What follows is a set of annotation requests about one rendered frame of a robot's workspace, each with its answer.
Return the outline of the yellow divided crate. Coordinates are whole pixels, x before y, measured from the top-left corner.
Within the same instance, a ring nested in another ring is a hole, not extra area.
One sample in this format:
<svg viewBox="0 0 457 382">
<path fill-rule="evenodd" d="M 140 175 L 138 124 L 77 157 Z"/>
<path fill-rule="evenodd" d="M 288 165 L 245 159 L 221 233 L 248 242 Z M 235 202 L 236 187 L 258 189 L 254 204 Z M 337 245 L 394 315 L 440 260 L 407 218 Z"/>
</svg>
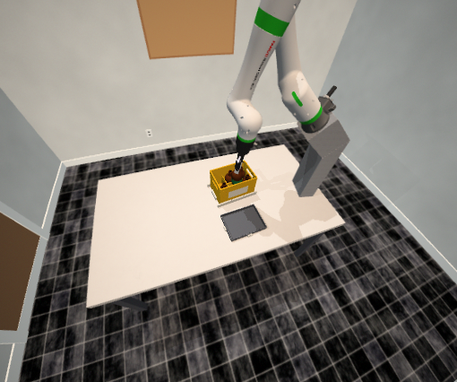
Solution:
<svg viewBox="0 0 457 382">
<path fill-rule="evenodd" d="M 235 165 L 236 163 L 233 163 L 227 166 L 210 170 L 211 189 L 216 195 L 219 204 L 237 198 L 239 196 L 254 192 L 254 177 L 251 177 L 251 175 L 246 170 L 247 166 L 243 163 L 243 171 L 245 172 L 245 174 L 250 175 L 251 179 L 237 183 L 235 185 L 232 185 L 231 182 L 226 182 L 225 176 L 229 173 L 229 170 L 233 171 L 235 169 Z M 250 170 L 249 168 L 247 169 Z M 226 182 L 227 187 L 220 189 L 220 186 L 222 186 L 223 182 Z"/>
</svg>

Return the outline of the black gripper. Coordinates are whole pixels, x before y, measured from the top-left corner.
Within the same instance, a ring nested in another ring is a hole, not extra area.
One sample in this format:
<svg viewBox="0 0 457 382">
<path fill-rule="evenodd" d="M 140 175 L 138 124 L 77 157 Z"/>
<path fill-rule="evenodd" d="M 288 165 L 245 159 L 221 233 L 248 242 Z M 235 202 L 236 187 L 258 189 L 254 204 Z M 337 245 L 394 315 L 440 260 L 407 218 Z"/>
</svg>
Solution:
<svg viewBox="0 0 457 382">
<path fill-rule="evenodd" d="M 238 174 L 239 170 L 241 169 L 242 163 L 244 163 L 243 159 L 244 159 L 245 155 L 247 155 L 250 152 L 250 149 L 242 150 L 237 147 L 236 150 L 237 150 L 237 160 L 236 160 L 234 173 Z"/>
</svg>

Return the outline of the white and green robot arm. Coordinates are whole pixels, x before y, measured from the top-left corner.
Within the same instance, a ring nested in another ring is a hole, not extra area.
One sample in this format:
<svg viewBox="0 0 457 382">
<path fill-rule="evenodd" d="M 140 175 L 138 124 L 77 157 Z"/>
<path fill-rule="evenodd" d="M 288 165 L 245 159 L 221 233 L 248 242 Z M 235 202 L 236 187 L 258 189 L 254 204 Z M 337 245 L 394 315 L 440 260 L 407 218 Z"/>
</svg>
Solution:
<svg viewBox="0 0 457 382">
<path fill-rule="evenodd" d="M 278 86 L 286 108 L 304 132 L 320 131 L 336 106 L 330 97 L 337 89 L 316 98 L 302 73 L 297 48 L 295 11 L 301 0 L 261 0 L 245 58 L 227 99 L 227 108 L 238 125 L 236 145 L 249 150 L 261 129 L 261 114 L 251 104 L 255 87 L 273 51 L 276 52 Z M 291 20 L 292 19 L 292 20 Z M 278 46 L 277 46 L 278 45 Z M 297 113 L 297 114 L 296 114 Z"/>
</svg>

